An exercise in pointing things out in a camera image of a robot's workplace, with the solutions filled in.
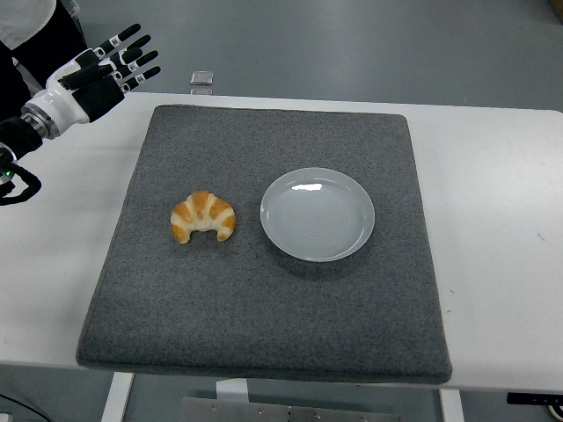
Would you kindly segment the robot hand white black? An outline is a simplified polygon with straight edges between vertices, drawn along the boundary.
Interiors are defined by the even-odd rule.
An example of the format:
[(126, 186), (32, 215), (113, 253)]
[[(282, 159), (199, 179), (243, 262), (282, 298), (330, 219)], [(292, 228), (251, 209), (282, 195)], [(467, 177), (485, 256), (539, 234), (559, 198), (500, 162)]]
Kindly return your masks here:
[(107, 114), (160, 72), (158, 66), (143, 69), (158, 56), (156, 50), (143, 52), (149, 35), (126, 44), (140, 30), (133, 24), (56, 70), (45, 89), (23, 106), (22, 119), (53, 139), (74, 124), (92, 123)]

